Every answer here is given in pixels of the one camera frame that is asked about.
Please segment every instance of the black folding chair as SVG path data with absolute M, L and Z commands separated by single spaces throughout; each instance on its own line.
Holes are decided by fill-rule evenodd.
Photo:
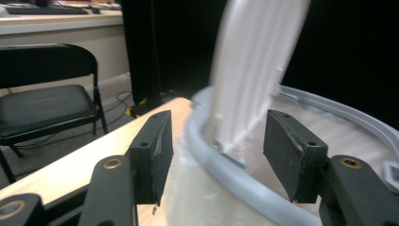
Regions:
M 0 145 L 14 146 L 101 119 L 107 127 L 97 86 L 97 60 L 88 50 L 71 44 L 38 44 L 0 47 L 0 89 L 8 89 L 93 76 L 93 100 L 80 85 L 63 85 L 10 93 L 0 97 Z M 0 164 L 15 182 L 7 159 L 0 150 Z

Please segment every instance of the chair seat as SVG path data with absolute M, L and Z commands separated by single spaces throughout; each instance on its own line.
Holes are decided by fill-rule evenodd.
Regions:
M 97 107 L 79 85 L 35 89 L 0 98 L 0 144 L 19 142 L 35 132 L 36 137 L 52 129 L 73 128 L 99 118 Z M 73 126 L 65 122 L 73 121 Z

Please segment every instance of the white plastic object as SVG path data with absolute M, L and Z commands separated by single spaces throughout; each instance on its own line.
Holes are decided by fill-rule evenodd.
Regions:
M 399 137 L 389 126 L 366 117 L 378 128 L 376 136 L 358 113 L 345 117 L 353 109 L 279 85 L 308 6 L 307 0 L 232 0 L 226 6 L 212 87 L 193 99 L 175 148 L 166 195 L 171 225 L 321 225 L 318 203 L 289 203 L 263 156 L 269 108 L 311 129 L 327 143 L 329 156 L 353 155 L 380 176 L 383 160 L 396 157 Z

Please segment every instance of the table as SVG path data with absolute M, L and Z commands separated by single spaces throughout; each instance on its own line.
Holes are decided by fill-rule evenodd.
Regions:
M 95 164 L 110 155 L 125 154 L 147 118 L 156 112 L 171 110 L 173 143 L 175 144 L 183 131 L 184 122 L 191 112 L 190 106 L 191 102 L 184 98 L 173 99 L 49 166 L 5 187 L 0 190 L 0 200 L 16 194 L 36 193 L 41 196 L 43 204 L 46 204 L 87 185 Z M 137 207 L 139 224 L 168 225 L 163 206 L 165 204 L 158 207 L 153 216 L 153 205 L 139 205 Z

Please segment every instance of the white wall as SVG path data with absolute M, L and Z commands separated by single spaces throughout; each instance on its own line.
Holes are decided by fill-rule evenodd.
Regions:
M 98 60 L 100 81 L 104 81 L 106 79 L 129 72 L 122 24 L 25 34 L 0 35 L 0 45 L 38 43 L 70 43 L 88 49 L 94 56 L 96 56 Z M 76 81 L 81 85 L 88 85 L 92 83 L 92 80 L 88 78 L 80 78 Z M 12 91 L 16 92 L 36 87 L 37 86 L 14 88 Z M 0 95 L 5 93 L 7 93 L 6 90 L 0 89 Z

